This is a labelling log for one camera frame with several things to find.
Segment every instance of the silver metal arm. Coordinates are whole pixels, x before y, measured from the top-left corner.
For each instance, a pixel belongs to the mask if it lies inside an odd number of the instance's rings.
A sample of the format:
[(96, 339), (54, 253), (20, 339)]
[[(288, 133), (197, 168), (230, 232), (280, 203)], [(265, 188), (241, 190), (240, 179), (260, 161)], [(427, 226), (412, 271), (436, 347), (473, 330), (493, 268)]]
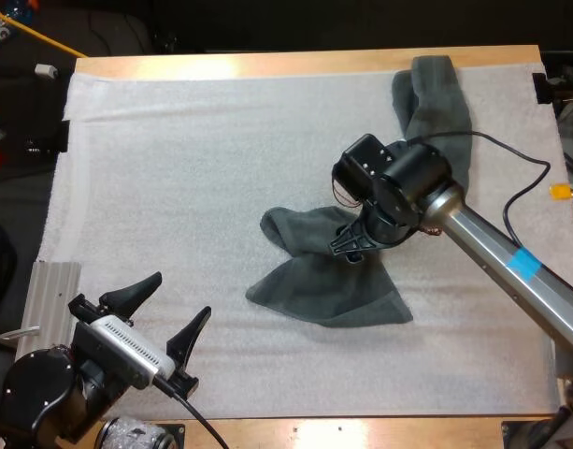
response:
[(428, 206), (424, 223), (441, 227), (552, 338), (556, 375), (573, 382), (573, 288), (469, 208), (457, 185)]

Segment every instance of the wooden table edge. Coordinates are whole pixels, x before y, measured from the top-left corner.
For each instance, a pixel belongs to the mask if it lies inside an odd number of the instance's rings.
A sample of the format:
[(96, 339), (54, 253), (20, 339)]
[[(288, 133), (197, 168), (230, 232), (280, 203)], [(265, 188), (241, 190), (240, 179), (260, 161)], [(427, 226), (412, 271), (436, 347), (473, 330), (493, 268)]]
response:
[(234, 80), (398, 70), (409, 68), (416, 56), (440, 54), (448, 54), (456, 67), (541, 62), (537, 45), (508, 45), (82, 58), (76, 72), (118, 80)]

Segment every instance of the black cable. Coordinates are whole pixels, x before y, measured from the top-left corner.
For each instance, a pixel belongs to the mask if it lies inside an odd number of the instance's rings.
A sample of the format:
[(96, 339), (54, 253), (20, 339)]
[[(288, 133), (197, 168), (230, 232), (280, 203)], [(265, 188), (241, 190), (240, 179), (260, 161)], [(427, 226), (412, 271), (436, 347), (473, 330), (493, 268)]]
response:
[(130, 21), (128, 20), (128, 16), (126, 14), (124, 14), (124, 21), (128, 25), (128, 28), (130, 28), (130, 31), (133, 32), (133, 35), (135, 35), (136, 41), (138, 42), (138, 47), (140, 47), (141, 52), (143, 54), (146, 54), (147, 52), (145, 51), (145, 46), (141, 42), (140, 37), (138, 36), (138, 33), (136, 32), (135, 27), (130, 23)]
[(509, 152), (512, 152), (514, 155), (519, 156), (521, 159), (523, 159), (527, 162), (531, 162), (532, 164), (538, 164), (540, 166), (544, 166), (543, 171), (536, 178), (536, 180), (533, 181), (532, 183), (530, 183), (529, 185), (527, 185), (527, 187), (525, 187), (521, 191), (519, 191), (516, 194), (514, 194), (513, 196), (511, 196), (509, 201), (507, 201), (507, 203), (504, 205), (504, 209), (502, 210), (502, 220), (504, 220), (504, 226), (506, 227), (507, 231), (509, 232), (510, 238), (512, 239), (512, 241), (517, 246), (519, 246), (519, 247), (523, 246), (523, 244), (521, 243), (521, 241), (517, 237), (517, 234), (514, 232), (514, 229), (512, 228), (512, 224), (510, 224), (509, 209), (510, 209), (510, 206), (512, 206), (512, 204), (517, 199), (519, 199), (521, 196), (525, 195), (527, 192), (533, 190), (541, 182), (541, 180), (543, 180), (546, 177), (546, 175), (550, 171), (550, 167), (551, 167), (550, 163), (548, 161), (543, 161), (541, 159), (536, 159), (534, 157), (527, 156), (526, 154), (523, 154), (522, 152), (512, 148), (510, 145), (508, 145), (504, 142), (501, 142), (500, 140), (493, 138), (492, 136), (489, 136), (485, 133), (481, 133), (480, 131), (450, 131), (447, 133), (430, 134), (428, 136), (418, 136), (416, 138), (410, 138), (409, 140), (407, 140), (407, 144), (410, 146), (410, 145), (414, 145), (415, 143), (425, 142), (429, 138), (444, 138), (444, 137), (452, 137), (452, 136), (479, 136), (480, 138), (486, 138), (486, 139), (490, 140), (492, 143), (494, 143), (495, 145), (497, 145), (501, 148), (504, 148), (505, 150), (508, 150)]
[(111, 47), (107, 43), (106, 39), (99, 34), (99, 32), (93, 29), (93, 18), (91, 17), (91, 11), (87, 11), (87, 25), (89, 26), (89, 31), (93, 33), (104, 45), (107, 51), (107, 56), (111, 56)]
[(218, 433), (218, 431), (213, 428), (213, 426), (208, 422), (207, 419), (203, 417), (201, 413), (199, 413), (195, 407), (191, 405), (191, 403), (183, 398), (175, 389), (174, 385), (164, 379), (159, 374), (153, 377), (153, 385), (159, 388), (162, 392), (166, 395), (170, 396), (171, 398), (177, 400), (180, 404), (184, 406), (186, 410), (199, 422), (203, 425), (203, 427), (211, 434), (213, 438), (218, 442), (218, 444), (222, 447), (222, 449), (230, 449), (228, 444), (223, 440), (222, 436)]
[(182, 404), (189, 413), (194, 416), (194, 418), (203, 425), (204, 428), (211, 434), (213, 438), (218, 442), (218, 444), (222, 447), (222, 449), (230, 449), (228, 444), (223, 440), (222, 436), (217, 432), (215, 428), (208, 422), (207, 419), (203, 417), (201, 413), (199, 413), (195, 407), (191, 405), (191, 403), (180, 396), (178, 393), (174, 394), (174, 399), (177, 400), (180, 404)]

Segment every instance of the gray cloth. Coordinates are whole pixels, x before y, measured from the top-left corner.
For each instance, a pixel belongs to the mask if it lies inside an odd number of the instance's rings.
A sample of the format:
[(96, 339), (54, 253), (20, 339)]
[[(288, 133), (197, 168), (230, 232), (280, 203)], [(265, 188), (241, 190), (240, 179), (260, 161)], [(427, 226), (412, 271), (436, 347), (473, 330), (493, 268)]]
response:
[(327, 327), (406, 323), (412, 315), (374, 253), (349, 264), (328, 244), (355, 216), (339, 208), (268, 210), (261, 229), (293, 258), (249, 288), (246, 297), (299, 320)]
[[(449, 131), (470, 131), (469, 109), (448, 56), (413, 59), (410, 71), (398, 72), (392, 82), (393, 105), (405, 138)], [(469, 186), (471, 136), (431, 138), (451, 163), (452, 176), (465, 191)]]

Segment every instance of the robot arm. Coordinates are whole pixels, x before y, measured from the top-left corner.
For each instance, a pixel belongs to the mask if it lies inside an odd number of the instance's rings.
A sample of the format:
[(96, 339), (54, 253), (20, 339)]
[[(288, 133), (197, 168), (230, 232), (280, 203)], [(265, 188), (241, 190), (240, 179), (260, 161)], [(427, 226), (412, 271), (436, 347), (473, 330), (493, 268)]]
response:
[(355, 263), (364, 251), (391, 248), (417, 230), (442, 229), (552, 338), (556, 375), (570, 382), (569, 410), (525, 432), (531, 439), (537, 434), (540, 445), (517, 439), (509, 447), (561, 447), (553, 445), (552, 433), (558, 436), (568, 422), (573, 428), (573, 288), (465, 204), (462, 187), (435, 148), (406, 145), (383, 146), (366, 135), (334, 166), (334, 179), (363, 209), (332, 241), (332, 253)]
[(211, 308), (170, 339), (164, 352), (133, 329), (130, 320), (161, 283), (157, 272), (104, 294), (99, 306), (83, 295), (70, 302), (78, 318), (70, 347), (34, 351), (7, 373), (0, 398), (0, 436), (7, 449), (53, 449), (58, 437), (77, 442), (130, 386), (153, 384), (192, 407), (187, 399), (198, 379), (185, 369)]

